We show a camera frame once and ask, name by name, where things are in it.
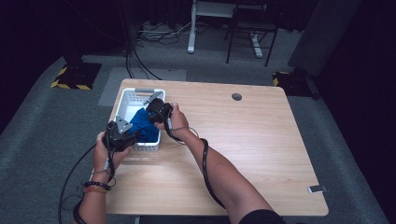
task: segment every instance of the gray carpet floor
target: gray carpet floor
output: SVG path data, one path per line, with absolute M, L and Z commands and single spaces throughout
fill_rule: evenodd
M 207 29 L 198 34 L 196 51 L 187 53 L 188 36 L 172 45 L 138 43 L 136 51 L 152 71 L 182 71 L 187 81 L 272 86 L 275 71 L 291 71 L 287 63 L 301 34 L 280 31 L 268 67 L 263 61 L 232 59 L 225 63 L 225 30 Z M 248 53 L 239 54 L 249 57 Z M 61 58 L 37 80 L 13 120 L 0 136 L 0 223 L 56 223 L 59 195 L 73 164 L 94 144 L 107 124 L 112 99 L 109 81 L 125 76 L 121 54 L 101 52 L 83 57 L 103 66 L 93 90 L 50 88 L 64 65 Z M 131 63 L 136 73 L 137 63 Z M 354 161 L 332 114 L 322 100 L 288 97 L 330 213 L 326 217 L 284 217 L 288 223 L 388 223 L 364 176 Z M 70 179 L 65 196 L 80 192 L 77 186 L 91 171 L 88 156 Z M 64 208 L 78 200 L 71 197 Z M 134 223 L 134 216 L 109 216 L 110 223 Z M 71 212 L 63 211 L 64 223 Z

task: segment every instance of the hand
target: hand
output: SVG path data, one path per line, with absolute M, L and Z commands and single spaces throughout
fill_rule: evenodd
M 107 161 L 107 148 L 105 147 L 105 145 L 102 142 L 102 138 L 104 135 L 105 135 L 104 132 L 100 132 L 96 136 L 96 146 L 95 146 L 95 149 L 93 150 L 93 157 L 92 157 L 93 170 L 95 173 L 103 171 L 105 168 L 106 161 Z M 129 153 L 131 153 L 131 150 L 132 150 L 131 147 L 127 147 L 122 152 L 114 153 L 114 155 L 113 155 L 114 169 L 117 170 L 117 168 L 119 168 L 122 159 L 124 159 L 126 156 L 128 156 Z
M 185 133 L 190 133 L 189 122 L 187 121 L 187 118 L 184 115 L 184 113 L 179 110 L 177 103 L 172 103 L 171 106 L 173 107 L 172 116 L 171 116 L 172 135 L 174 137 L 183 139 Z M 158 129 L 161 130 L 164 129 L 163 123 L 154 123 L 154 125 Z

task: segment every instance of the white plastic basket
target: white plastic basket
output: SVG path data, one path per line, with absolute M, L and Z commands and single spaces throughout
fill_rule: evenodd
M 120 102 L 117 108 L 116 116 L 120 116 L 128 122 L 134 117 L 136 112 L 149 104 L 143 105 L 147 101 L 147 99 L 155 92 L 161 91 L 157 98 L 165 101 L 165 91 L 158 89 L 136 89 L 136 88 L 127 88 L 122 91 L 122 96 L 120 98 Z M 161 132 L 158 133 L 158 139 L 155 143 L 136 143 L 134 144 L 134 150 L 146 150 L 146 151 L 157 151 L 161 139 Z

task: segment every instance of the person's left hand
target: person's left hand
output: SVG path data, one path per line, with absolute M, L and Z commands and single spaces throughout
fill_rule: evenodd
M 95 149 L 93 150 L 93 171 L 94 173 L 102 172 L 104 171 L 105 164 L 107 161 L 107 148 L 102 142 L 102 138 L 104 137 L 105 133 L 100 132 L 96 136 L 96 146 Z M 114 169 L 117 170 L 119 168 L 120 163 L 122 159 L 124 159 L 126 156 L 128 156 L 131 153 L 132 147 L 127 147 L 125 150 L 122 152 L 115 152 L 113 155 L 113 163 L 114 163 Z

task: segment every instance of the person's right arm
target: person's right arm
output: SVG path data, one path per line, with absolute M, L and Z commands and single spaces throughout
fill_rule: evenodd
M 184 114 L 179 111 L 178 105 L 173 104 L 173 108 L 171 121 L 174 131 L 172 135 L 187 145 L 202 172 L 205 145 L 188 129 L 189 123 Z M 273 210 L 233 164 L 212 147 L 209 147 L 207 151 L 206 171 L 210 186 L 224 204 L 232 223 L 239 223 L 245 215 L 258 209 Z

